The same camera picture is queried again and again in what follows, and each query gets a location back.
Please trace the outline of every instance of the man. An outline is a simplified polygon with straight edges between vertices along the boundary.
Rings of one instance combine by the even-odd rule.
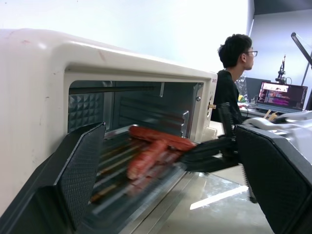
[[[245,70],[252,69],[254,57],[257,56],[258,52],[253,51],[252,40],[249,36],[234,34],[226,39],[224,45],[220,46],[218,53],[225,70],[218,72],[214,96],[216,109],[212,112],[211,120],[221,122],[218,108],[222,103],[228,102],[233,123],[241,124],[243,118],[237,104],[238,89],[235,81],[241,77]]]

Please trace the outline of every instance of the ceiling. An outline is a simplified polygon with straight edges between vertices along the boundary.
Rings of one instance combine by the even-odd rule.
[[[254,14],[312,9],[312,0],[254,0]]]

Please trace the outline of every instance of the red sausage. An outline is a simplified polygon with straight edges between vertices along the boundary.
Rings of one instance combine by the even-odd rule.
[[[165,140],[169,146],[175,147],[177,150],[189,151],[196,145],[186,138],[162,133],[149,128],[131,126],[129,129],[130,136],[146,141]]]
[[[144,176],[148,170],[156,164],[159,156],[168,148],[164,140],[154,141],[147,150],[133,159],[128,167],[127,176],[129,179],[137,179]]]

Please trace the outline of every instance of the computer monitor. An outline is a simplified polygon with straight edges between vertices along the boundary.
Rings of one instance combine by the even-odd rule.
[[[307,86],[262,82],[257,107],[281,113],[300,112],[307,90]]]
[[[271,81],[268,79],[255,79],[246,77],[247,95],[249,102],[251,102],[253,99],[257,100],[262,82],[271,82]]]

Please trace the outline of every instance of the sausage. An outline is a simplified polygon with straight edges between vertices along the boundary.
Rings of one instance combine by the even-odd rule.
[[[156,130],[149,128],[131,126],[129,128],[130,136],[139,138],[146,141],[155,141],[155,140],[165,140],[169,146],[175,147],[177,150],[189,151],[194,148],[196,145],[186,138],[181,138],[179,136],[174,136],[167,133],[162,133]]]
[[[159,156],[168,148],[164,140],[154,141],[147,150],[135,157],[128,166],[127,177],[137,179],[144,176],[156,164]]]

